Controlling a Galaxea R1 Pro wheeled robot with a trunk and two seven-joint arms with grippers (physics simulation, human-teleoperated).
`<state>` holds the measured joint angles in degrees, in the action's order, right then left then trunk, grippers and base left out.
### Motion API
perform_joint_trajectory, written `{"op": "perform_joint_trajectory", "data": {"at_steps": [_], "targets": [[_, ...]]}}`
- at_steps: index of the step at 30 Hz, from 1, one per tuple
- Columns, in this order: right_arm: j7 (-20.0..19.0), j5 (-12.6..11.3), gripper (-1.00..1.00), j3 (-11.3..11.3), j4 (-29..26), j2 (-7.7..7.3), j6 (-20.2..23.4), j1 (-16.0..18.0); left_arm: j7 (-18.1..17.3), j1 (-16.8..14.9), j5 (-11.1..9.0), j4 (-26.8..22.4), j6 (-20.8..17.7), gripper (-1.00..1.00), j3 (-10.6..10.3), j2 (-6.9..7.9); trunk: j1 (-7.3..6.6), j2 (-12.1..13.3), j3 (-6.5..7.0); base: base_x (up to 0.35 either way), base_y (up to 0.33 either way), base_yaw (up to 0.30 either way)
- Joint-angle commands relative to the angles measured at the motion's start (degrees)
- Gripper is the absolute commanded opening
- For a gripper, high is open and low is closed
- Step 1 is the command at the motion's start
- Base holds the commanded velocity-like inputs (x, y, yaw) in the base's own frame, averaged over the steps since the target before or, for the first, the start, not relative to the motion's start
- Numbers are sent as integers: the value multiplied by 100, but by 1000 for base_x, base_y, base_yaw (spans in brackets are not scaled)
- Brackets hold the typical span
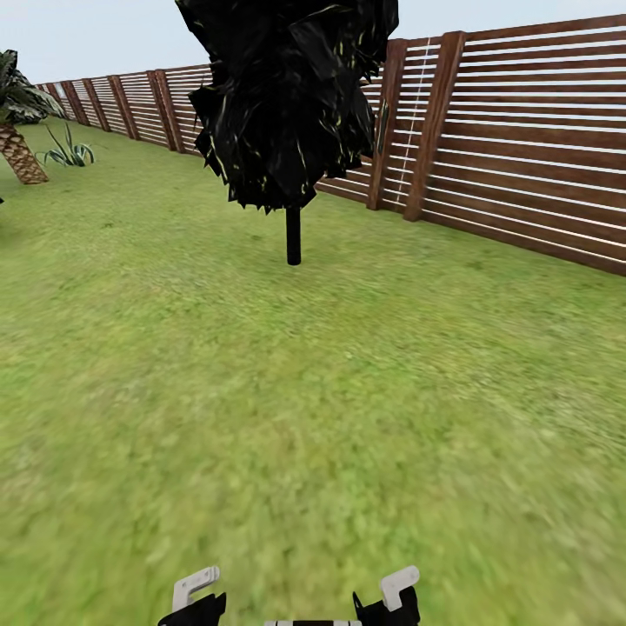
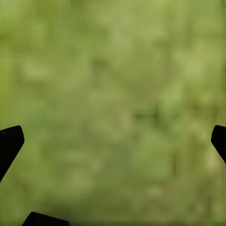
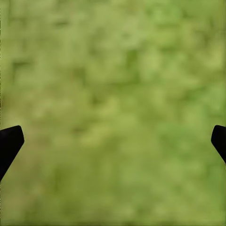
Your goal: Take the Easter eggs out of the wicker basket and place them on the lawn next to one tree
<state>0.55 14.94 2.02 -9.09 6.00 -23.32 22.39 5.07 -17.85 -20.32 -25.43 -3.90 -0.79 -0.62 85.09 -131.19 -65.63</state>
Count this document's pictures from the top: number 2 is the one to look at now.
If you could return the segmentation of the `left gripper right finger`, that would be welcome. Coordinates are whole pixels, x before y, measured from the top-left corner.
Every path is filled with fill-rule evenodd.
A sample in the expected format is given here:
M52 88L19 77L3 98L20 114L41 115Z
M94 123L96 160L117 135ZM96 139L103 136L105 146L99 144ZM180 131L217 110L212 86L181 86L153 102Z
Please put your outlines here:
M226 127L215 125L211 142L226 163Z

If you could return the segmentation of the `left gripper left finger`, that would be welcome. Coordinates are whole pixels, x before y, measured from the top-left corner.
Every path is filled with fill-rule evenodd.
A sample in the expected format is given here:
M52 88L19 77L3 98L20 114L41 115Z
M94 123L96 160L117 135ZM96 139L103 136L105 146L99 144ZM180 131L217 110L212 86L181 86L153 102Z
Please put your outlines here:
M21 126L0 130L0 181L24 144Z

